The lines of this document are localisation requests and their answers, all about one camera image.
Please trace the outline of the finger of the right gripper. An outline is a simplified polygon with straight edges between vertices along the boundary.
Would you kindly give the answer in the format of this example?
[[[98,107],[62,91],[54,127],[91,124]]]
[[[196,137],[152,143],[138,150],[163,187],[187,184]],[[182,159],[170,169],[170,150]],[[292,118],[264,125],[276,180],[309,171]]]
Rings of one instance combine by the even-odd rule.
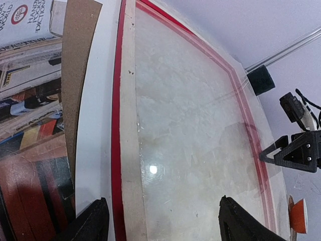
[[[277,149],[280,149],[280,151],[276,154],[278,155],[281,153],[281,151],[289,145],[288,136],[282,136],[279,139],[277,139],[273,144],[271,144],[269,147],[264,149],[259,154],[259,160],[262,162],[284,162],[284,158],[280,155],[278,157],[273,156],[273,158],[268,157],[269,154],[276,151]]]
[[[320,169],[320,131],[291,135],[291,143],[274,155],[275,165],[310,173]]]

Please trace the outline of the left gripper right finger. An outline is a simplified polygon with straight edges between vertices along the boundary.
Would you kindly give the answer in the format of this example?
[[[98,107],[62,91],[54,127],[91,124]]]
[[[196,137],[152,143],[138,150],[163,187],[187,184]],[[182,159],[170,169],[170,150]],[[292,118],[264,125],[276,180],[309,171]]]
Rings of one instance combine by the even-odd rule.
[[[233,198],[220,200],[219,227],[222,241],[275,241],[284,240],[258,222]]]

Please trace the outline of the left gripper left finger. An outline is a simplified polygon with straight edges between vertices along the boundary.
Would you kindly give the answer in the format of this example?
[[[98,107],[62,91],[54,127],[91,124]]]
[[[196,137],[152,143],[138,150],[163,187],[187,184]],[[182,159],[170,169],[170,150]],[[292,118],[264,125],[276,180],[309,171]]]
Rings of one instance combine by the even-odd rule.
[[[105,198],[92,202],[68,227],[54,237],[54,240],[108,240],[109,209]]]

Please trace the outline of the cat and books photo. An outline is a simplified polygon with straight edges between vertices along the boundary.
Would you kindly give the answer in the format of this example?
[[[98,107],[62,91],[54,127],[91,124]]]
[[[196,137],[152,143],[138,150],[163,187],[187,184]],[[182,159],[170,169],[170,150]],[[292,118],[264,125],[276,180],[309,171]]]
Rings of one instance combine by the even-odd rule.
[[[1,240],[75,219],[61,95],[66,1],[1,1]]]

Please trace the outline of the clear acrylic sheet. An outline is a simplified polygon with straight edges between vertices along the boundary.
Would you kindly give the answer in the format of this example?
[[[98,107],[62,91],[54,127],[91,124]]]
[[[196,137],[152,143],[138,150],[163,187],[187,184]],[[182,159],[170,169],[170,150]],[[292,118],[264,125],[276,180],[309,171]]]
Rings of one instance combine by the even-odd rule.
[[[220,240],[222,196],[289,235],[280,169],[243,68],[149,11],[136,10],[136,100],[149,240]]]

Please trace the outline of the red wooden picture frame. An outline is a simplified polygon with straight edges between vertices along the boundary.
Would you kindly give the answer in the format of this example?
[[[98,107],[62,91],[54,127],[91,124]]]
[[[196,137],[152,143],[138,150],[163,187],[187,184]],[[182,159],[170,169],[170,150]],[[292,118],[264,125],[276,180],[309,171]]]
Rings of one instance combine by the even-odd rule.
[[[114,81],[113,107],[112,107],[112,201],[113,211],[124,213],[124,227],[127,240],[149,240],[147,238],[146,217],[144,210],[143,186],[141,175],[141,160],[138,142],[138,117],[136,100],[136,63],[135,63],[135,33],[136,33],[136,10],[141,9],[157,14],[167,20],[172,25],[180,28],[186,33],[200,40],[207,47],[220,54],[224,60],[232,60],[243,66],[225,52],[219,45],[213,44],[204,39],[198,31],[193,29],[190,24],[179,18],[176,14],[169,11],[159,1],[122,1],[120,8],[120,35],[117,38],[117,64],[120,70],[120,78]],[[264,110],[264,119],[268,125]],[[254,153],[254,159],[260,161],[259,153]],[[285,192],[286,209],[282,215],[286,216],[289,240],[290,229],[287,214],[287,198]]]

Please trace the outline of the white photo mat board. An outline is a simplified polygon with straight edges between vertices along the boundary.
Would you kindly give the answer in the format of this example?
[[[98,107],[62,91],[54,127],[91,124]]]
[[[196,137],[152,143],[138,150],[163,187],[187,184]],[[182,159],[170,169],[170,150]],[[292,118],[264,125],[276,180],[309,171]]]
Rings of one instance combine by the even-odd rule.
[[[111,204],[111,107],[120,1],[101,1],[82,91],[76,146],[76,214]]]

